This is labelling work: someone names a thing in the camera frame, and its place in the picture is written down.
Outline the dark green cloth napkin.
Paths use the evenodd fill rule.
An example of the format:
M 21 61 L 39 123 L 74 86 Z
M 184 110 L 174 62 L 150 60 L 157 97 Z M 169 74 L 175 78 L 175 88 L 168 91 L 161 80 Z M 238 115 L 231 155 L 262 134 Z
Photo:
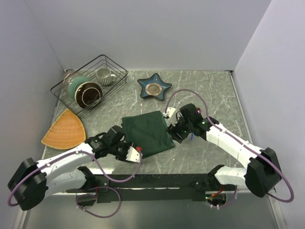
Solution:
M 142 157 L 148 158 L 172 149 L 175 144 L 166 131 L 167 124 L 160 111 L 122 118 L 122 128 L 128 142 L 142 149 Z

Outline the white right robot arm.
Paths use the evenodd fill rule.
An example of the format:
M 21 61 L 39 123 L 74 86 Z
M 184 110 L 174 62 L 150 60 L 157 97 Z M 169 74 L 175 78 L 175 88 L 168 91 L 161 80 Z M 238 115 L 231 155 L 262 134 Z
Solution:
M 262 198 L 281 181 L 274 150 L 262 149 L 234 135 L 216 119 L 203 117 L 194 104 L 187 104 L 179 111 L 169 107 L 163 116 L 171 122 L 167 132 L 173 140 L 182 143 L 189 134 L 194 134 L 220 147 L 242 165 L 241 168 L 218 165 L 211 170 L 208 179 L 211 189 L 234 185 L 245 187 Z

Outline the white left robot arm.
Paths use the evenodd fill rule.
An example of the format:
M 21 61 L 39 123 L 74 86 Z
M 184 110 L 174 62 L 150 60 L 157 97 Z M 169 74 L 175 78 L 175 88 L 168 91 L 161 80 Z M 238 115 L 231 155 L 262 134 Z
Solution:
M 58 192 L 78 189 L 91 191 L 98 185 L 85 164 L 113 155 L 116 160 L 139 163 L 136 144 L 126 141 L 124 130 L 115 125 L 108 132 L 87 138 L 78 146 L 47 159 L 24 160 L 8 183 L 8 205 L 26 211 Z

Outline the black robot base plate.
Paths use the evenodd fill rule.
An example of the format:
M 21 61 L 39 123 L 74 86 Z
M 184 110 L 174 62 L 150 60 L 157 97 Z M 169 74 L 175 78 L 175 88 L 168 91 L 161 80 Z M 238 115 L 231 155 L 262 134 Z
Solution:
M 122 201 L 185 200 L 205 201 L 206 194 L 234 191 L 234 185 L 221 185 L 209 174 L 137 174 L 124 183 L 115 183 L 103 175 L 95 175 L 92 191 L 70 189 L 68 193 L 97 193 L 97 203 L 118 201 L 116 189 Z

